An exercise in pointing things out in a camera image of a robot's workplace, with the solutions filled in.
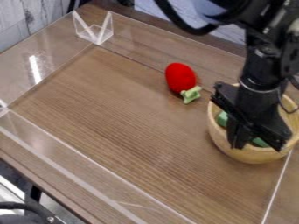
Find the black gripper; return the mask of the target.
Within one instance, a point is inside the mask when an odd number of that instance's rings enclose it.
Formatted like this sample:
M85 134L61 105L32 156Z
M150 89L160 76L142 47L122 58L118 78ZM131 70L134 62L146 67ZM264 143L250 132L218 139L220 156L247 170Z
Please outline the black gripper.
M223 81L215 83L211 100L228 114L227 139L231 148L242 150L247 143L259 147L255 139L260 137L276 151L282 150L292 136L278 112L286 86L286 80L270 89L254 89L243 80L238 86Z

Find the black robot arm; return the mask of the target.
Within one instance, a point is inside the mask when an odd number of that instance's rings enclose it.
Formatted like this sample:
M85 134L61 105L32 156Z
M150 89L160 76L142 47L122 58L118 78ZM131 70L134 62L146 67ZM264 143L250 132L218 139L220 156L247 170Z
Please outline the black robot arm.
M294 133L279 111L287 86L299 89L299 0L192 0L206 21L184 22L170 0L154 0L182 30L206 35L223 25L246 32L247 57L238 85L215 83L211 101L227 112L227 139L243 149L256 137L280 151Z

